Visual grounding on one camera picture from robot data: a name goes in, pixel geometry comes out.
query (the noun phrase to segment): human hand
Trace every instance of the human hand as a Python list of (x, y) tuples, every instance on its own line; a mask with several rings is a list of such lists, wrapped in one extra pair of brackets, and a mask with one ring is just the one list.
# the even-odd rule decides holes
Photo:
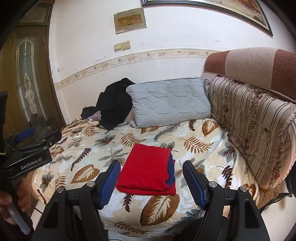
[[(17, 196), (19, 197), (17, 204), (21, 210), (23, 212), (28, 212), (31, 208), (31, 195), (27, 180), (25, 178), (23, 178), (22, 183), (17, 189)], [(0, 214), (8, 223), (16, 224), (5, 207), (5, 205), (9, 205), (11, 202), (11, 196), (3, 190), (0, 190)]]

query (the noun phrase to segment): floral border trim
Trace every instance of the floral border trim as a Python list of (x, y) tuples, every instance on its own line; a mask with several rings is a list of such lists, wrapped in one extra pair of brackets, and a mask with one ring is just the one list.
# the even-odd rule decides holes
[(60, 82), (54, 83), (55, 89), (61, 89), (75, 81), (78, 81), (84, 77), (90, 76), (92, 74), (104, 71), (106, 69), (111, 69), (116, 66), (142, 62), (146, 60), (153, 59), (164, 59), (164, 58), (207, 58), (210, 54), (216, 53), (219, 51), (216, 50), (207, 50), (207, 49), (161, 49), (161, 50), (152, 50), (145, 51), (141, 53), (133, 53), (125, 55), (122, 57), (113, 58), (106, 60), (104, 62), (95, 64), (86, 69), (83, 69), (69, 77), (63, 79)]

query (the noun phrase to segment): bedspread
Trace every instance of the bedspread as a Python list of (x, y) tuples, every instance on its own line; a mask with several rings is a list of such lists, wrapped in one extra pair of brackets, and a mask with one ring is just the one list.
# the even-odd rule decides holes
[(99, 211), (107, 230), (131, 237), (163, 236), (180, 233), (202, 217), (204, 213), (194, 203), (182, 173), (186, 160), (222, 187), (244, 185), (258, 202), (258, 184), (228, 141), (228, 133), (213, 119), (142, 129), (122, 123), (111, 131), (97, 121), (75, 120), (62, 133), (61, 141), (51, 148), (52, 162), (38, 168), (32, 179), (35, 194), (45, 204), (59, 186), (80, 188), (106, 171), (114, 159), (123, 166), (135, 143), (168, 148), (176, 160), (177, 194), (139, 196), (115, 188), (109, 204)]

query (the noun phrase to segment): floor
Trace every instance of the floor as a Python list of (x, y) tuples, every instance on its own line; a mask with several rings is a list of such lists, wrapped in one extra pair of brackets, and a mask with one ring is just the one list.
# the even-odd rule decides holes
[[(280, 185), (281, 192), (287, 192), (285, 182)], [(45, 205), (38, 202), (36, 208), (43, 212)], [(41, 214), (34, 210), (31, 219), (33, 220), (33, 227), (36, 228)], [(281, 201), (270, 205), (270, 207), (262, 212), (262, 217), (265, 222), (267, 231), (271, 241), (283, 241), (292, 227), (296, 223), (296, 198), (285, 197)], [(171, 241), (172, 237), (163, 238), (132, 238), (123, 236), (121, 234), (109, 232), (109, 239), (118, 239), (122, 241)]]

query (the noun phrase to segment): door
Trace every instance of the door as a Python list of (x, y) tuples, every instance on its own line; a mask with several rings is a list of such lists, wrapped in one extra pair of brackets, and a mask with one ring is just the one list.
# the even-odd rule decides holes
[(65, 126), (47, 54), (47, 27), (21, 26), (12, 31), (0, 56), (0, 90), (8, 91), (4, 135), (35, 127), (37, 140)]

